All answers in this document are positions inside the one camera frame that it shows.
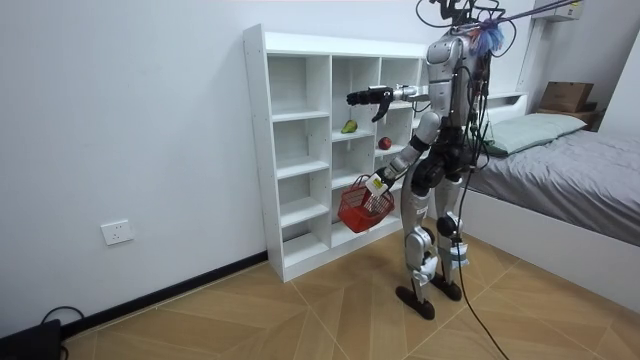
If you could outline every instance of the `humanoid robot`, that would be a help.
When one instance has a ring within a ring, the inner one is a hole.
[[[491,54],[474,55],[471,37],[467,32],[456,30],[457,25],[469,22],[469,14],[464,9],[455,9],[454,0],[448,6],[446,0],[438,1],[442,17],[452,18],[454,23],[427,50],[423,68],[426,66],[428,71],[429,85],[373,86],[347,97],[352,106],[380,104],[374,122],[386,114],[393,101],[430,101],[430,109],[422,113],[409,144],[367,182],[367,188],[379,196],[405,177],[401,215],[412,289],[398,287],[396,295],[428,320],[435,316],[426,294],[428,282],[451,300],[460,301],[463,295],[452,277],[453,270],[468,264],[467,245],[460,237],[462,223],[454,207],[465,180],[463,176],[473,171],[477,162],[478,154],[466,139],[470,128],[475,127],[477,131],[479,104],[483,96],[486,101],[491,61]],[[427,151],[427,158],[420,160]],[[435,236],[422,226],[431,193],[435,196],[438,218]],[[438,256],[442,275],[436,273]]]

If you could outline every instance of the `wall socket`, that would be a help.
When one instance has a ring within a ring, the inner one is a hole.
[[[102,225],[100,229],[102,229],[102,235],[107,245],[133,240],[133,232],[131,231],[131,226],[129,226],[129,220]]]

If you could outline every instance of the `black baseboard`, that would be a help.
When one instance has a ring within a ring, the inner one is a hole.
[[[62,340],[68,339],[85,330],[89,330],[101,324],[113,321],[127,314],[142,310],[153,304],[168,300],[172,297],[196,289],[210,282],[219,280],[225,276],[229,276],[233,273],[244,270],[253,265],[257,265],[266,260],[267,252],[263,251],[261,253],[244,258],[240,261],[236,261],[232,264],[223,266],[219,269],[209,271],[202,275],[198,275],[191,279],[185,280],[181,283],[166,287],[162,290],[158,290],[151,294],[141,296],[124,304],[120,304],[110,309],[100,311],[99,313],[89,315],[84,319],[68,323],[62,326]]]

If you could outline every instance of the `blue feathers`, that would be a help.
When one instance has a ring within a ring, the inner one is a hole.
[[[504,43],[504,35],[498,24],[491,19],[487,19],[478,25],[479,28],[470,32],[471,54],[483,56],[489,51],[496,53],[500,50]]]

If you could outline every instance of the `light green pillow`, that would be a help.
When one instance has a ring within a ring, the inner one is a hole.
[[[587,124],[573,116],[560,114],[531,114],[526,116],[529,120],[548,126],[549,130],[556,131],[557,138],[563,135],[576,132]]]
[[[508,156],[547,144],[585,125],[574,117],[555,114],[531,114],[505,120],[489,130],[492,136],[486,140],[487,151],[494,156]]]

